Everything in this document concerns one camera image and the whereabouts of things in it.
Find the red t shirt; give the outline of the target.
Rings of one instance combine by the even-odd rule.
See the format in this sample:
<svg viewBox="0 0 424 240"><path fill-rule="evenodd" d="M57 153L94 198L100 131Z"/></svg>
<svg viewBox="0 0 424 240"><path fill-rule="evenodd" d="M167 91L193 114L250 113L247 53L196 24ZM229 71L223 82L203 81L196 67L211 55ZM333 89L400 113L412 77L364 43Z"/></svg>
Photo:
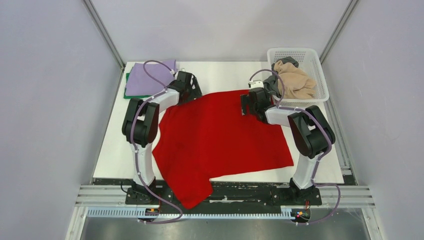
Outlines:
<svg viewBox="0 0 424 240"><path fill-rule="evenodd" d="M213 193L212 178L294 165L279 125L242 114L241 96L247 93L210 93L165 111L152 154L184 208Z"/></svg>

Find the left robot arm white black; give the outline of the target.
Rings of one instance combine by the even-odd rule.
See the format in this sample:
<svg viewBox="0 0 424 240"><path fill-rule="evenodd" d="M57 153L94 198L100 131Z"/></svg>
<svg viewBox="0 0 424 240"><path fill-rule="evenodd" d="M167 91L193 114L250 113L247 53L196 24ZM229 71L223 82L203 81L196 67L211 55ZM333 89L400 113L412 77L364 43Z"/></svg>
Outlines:
<svg viewBox="0 0 424 240"><path fill-rule="evenodd" d="M153 171L153 142L159 131L159 115L170 107L189 103L203 96L196 76L179 70L168 86L146 98L132 98L122 124L122 133L133 152L134 176L128 194L143 204L157 198L152 187L156 176Z"/></svg>

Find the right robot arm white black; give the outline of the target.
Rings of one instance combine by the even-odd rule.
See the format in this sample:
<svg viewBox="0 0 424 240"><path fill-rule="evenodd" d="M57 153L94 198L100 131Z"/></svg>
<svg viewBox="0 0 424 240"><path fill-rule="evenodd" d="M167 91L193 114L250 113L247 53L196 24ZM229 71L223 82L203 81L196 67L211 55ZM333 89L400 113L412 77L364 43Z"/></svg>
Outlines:
<svg viewBox="0 0 424 240"><path fill-rule="evenodd" d="M318 166L336 141L327 119L316 105L302 109L273 104L270 94L260 87L242 94L240 100L242 115L251 114L264 124L291 129L299 159L283 196L295 204L302 204L317 189L315 176Z"/></svg>

